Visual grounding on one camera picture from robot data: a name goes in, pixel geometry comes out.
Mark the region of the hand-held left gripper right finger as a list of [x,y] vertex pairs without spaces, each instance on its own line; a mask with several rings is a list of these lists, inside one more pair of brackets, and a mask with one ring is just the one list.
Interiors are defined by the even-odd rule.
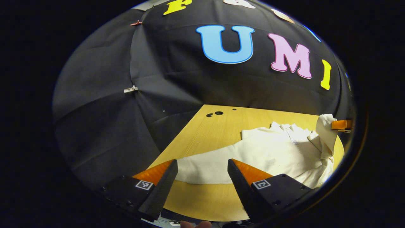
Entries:
[[237,159],[227,161],[227,172],[254,223],[288,211],[313,193],[312,188],[287,174],[273,176]]

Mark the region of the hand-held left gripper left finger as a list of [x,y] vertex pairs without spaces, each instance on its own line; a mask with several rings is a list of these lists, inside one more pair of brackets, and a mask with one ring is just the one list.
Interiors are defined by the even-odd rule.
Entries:
[[133,176],[121,175],[100,187],[100,195],[128,215],[150,222],[158,220],[178,174],[171,159]]

